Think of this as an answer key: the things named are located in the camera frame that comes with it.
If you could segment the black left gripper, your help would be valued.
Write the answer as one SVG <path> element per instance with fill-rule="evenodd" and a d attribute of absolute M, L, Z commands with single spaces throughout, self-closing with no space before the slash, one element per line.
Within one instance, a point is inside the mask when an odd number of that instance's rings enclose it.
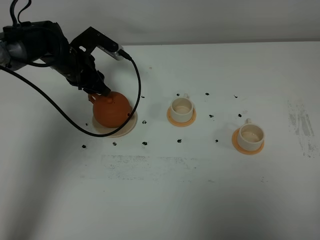
<path fill-rule="evenodd" d="M 70 85 L 86 93 L 107 97 L 111 92 L 104 83 L 103 74 L 96 70 L 95 58 L 81 49 L 64 47 L 59 61 L 51 68 L 63 75 Z"/>

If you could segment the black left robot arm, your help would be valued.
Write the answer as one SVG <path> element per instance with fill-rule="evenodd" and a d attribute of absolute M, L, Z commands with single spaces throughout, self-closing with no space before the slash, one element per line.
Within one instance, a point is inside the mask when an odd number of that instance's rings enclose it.
<path fill-rule="evenodd" d="M 24 22 L 5 26 L 0 40 L 1 62 L 12 71 L 26 65 L 50 67 L 87 94 L 107 96 L 111 92 L 96 69 L 92 52 L 97 47 L 114 50 L 116 44 L 93 27 L 68 42 L 56 22 Z"/>

